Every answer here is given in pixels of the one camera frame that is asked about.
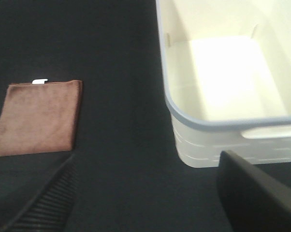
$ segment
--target dark floor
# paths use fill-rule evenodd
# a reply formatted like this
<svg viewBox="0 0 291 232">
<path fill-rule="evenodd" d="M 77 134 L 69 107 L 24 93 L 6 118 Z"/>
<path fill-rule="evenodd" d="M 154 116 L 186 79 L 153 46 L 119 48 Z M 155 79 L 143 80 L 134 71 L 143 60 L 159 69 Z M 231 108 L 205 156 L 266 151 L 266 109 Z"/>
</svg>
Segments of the dark floor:
<svg viewBox="0 0 291 232">
<path fill-rule="evenodd" d="M 0 110 L 9 83 L 37 78 L 84 81 L 67 232 L 232 231 L 216 168 L 177 156 L 154 0 L 0 0 Z"/>
</svg>

